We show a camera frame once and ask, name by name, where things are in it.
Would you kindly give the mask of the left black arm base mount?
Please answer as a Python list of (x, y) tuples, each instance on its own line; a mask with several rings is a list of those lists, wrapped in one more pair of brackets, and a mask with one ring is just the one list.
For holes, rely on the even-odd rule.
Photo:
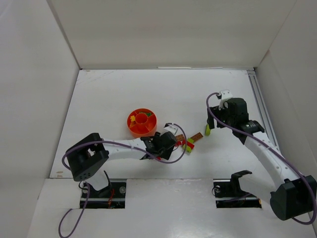
[(81, 189), (79, 201), (80, 208), (84, 207), (88, 198), (86, 209), (124, 209), (126, 197), (126, 179), (109, 179), (108, 187), (96, 191), (90, 185), (90, 194), (88, 196), (88, 186), (84, 181), (79, 182), (78, 187)]

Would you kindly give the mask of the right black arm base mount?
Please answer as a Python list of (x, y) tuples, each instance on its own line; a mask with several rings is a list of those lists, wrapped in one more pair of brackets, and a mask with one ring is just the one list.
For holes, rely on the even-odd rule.
[(211, 190), (216, 208), (262, 208), (261, 200), (241, 189), (239, 178), (252, 174), (248, 170), (235, 172), (231, 178), (213, 179)]

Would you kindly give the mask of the lime green long lego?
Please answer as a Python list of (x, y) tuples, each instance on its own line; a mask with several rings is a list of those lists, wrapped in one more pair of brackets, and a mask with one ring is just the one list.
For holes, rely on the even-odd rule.
[(210, 133), (211, 133), (211, 129), (210, 129), (209, 125), (206, 124), (205, 136), (210, 136)]

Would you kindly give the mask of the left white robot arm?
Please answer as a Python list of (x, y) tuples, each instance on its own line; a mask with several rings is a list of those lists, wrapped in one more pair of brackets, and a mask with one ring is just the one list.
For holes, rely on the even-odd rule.
[(103, 165), (107, 161), (120, 159), (169, 160), (177, 143), (171, 132), (157, 132), (154, 136), (132, 140), (103, 140), (98, 133), (91, 133), (70, 147), (62, 157), (68, 162), (73, 180), (85, 181), (95, 191), (110, 187), (110, 181)]

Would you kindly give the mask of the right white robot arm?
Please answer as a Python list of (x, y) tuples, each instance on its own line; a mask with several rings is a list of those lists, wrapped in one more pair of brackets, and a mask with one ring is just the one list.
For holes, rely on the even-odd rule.
[(230, 178), (230, 191), (235, 197), (251, 194), (270, 204), (282, 221), (289, 219), (311, 225), (317, 218), (317, 181), (303, 175), (287, 161), (270, 142), (265, 129), (250, 120), (246, 101), (215, 93), (220, 100), (215, 107), (207, 106), (209, 129), (228, 128), (263, 165), (273, 183), (266, 183), (251, 171), (235, 172)]

